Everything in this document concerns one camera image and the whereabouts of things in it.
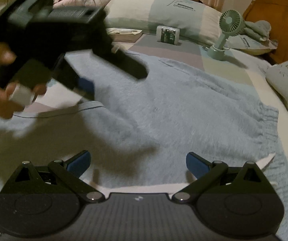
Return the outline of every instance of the black device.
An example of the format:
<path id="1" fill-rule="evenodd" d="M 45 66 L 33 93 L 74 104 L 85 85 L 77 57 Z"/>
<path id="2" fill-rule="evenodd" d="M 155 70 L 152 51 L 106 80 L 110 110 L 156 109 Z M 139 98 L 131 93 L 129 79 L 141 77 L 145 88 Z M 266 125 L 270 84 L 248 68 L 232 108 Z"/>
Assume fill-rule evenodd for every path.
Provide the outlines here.
<path id="1" fill-rule="evenodd" d="M 0 11 L 0 42 L 6 42 L 17 55 L 10 66 L 0 66 L 1 88 L 29 65 L 29 71 L 19 75 L 22 85 L 33 88 L 52 77 L 93 100 L 93 83 L 79 77 L 64 59 L 66 52 L 87 49 L 138 80 L 147 77 L 142 62 L 112 44 L 104 8 L 53 8 L 53 1 L 14 0 Z"/>
<path id="2" fill-rule="evenodd" d="M 111 193 L 78 177 L 91 155 L 34 167 L 24 161 L 0 192 L 0 241 L 277 241 L 280 198 L 254 162 L 229 167 L 190 152 L 197 180 L 166 193 Z"/>

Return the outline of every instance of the mini fan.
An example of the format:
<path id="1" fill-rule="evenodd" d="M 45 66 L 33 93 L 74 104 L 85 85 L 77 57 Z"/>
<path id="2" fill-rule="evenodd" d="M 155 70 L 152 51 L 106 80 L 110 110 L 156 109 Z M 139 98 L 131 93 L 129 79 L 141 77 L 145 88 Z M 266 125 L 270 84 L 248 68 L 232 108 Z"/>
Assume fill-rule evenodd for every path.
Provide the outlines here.
<path id="1" fill-rule="evenodd" d="M 222 61 L 224 58 L 225 50 L 224 45 L 226 39 L 230 36 L 239 34 L 244 28 L 244 19 L 242 15 L 235 10 L 228 10 L 224 12 L 219 21 L 222 34 L 218 41 L 212 45 L 207 51 L 207 55 L 215 60 Z"/>

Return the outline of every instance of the round base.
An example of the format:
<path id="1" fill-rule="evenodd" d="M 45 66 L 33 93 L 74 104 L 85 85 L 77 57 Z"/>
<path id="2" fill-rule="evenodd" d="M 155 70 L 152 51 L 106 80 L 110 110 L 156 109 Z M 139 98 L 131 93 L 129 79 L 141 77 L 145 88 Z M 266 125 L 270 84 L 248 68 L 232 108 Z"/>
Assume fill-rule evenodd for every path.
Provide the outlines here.
<path id="1" fill-rule="evenodd" d="M 214 46 L 211 46 L 207 51 L 207 55 L 212 59 L 223 61 L 225 50 L 216 49 Z"/>

